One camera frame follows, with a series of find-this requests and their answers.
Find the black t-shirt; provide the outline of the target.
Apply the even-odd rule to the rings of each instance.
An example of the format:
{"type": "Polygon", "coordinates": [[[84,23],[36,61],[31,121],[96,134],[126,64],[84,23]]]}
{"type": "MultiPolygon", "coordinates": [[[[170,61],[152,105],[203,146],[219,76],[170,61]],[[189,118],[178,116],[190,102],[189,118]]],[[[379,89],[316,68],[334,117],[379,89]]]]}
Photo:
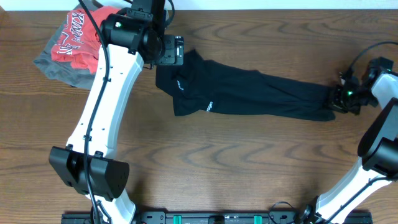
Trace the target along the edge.
{"type": "Polygon", "coordinates": [[[335,119],[326,107],[328,86],[230,67],[205,60],[196,50],[184,55],[182,65],[157,67],[155,85],[172,97],[175,116],[202,110],[323,122],[335,119]]]}

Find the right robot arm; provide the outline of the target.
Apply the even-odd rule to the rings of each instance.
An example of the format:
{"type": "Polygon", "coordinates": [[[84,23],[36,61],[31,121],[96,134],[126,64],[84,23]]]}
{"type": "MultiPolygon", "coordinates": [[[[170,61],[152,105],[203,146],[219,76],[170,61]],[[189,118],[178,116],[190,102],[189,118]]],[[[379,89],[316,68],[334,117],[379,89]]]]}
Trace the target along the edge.
{"type": "Polygon", "coordinates": [[[397,73],[393,61],[372,59],[360,82],[349,69],[328,102],[340,113],[359,114],[362,106],[381,112],[358,145],[358,160],[329,191],[315,197],[295,223],[372,223],[370,212],[356,207],[375,191],[397,181],[397,73]]]}

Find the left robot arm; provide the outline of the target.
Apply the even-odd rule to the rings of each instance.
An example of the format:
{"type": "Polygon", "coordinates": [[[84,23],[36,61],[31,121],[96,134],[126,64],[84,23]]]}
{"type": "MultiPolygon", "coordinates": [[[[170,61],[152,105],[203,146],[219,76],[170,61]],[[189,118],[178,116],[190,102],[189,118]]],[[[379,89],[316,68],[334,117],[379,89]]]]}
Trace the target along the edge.
{"type": "Polygon", "coordinates": [[[165,33],[165,13],[128,9],[99,27],[101,48],[81,118],[49,162],[65,185],[91,200],[89,212],[64,213],[62,223],[132,223],[126,192],[129,164],[116,159],[118,132],[132,88],[143,69],[181,65],[184,39],[165,33]]]}

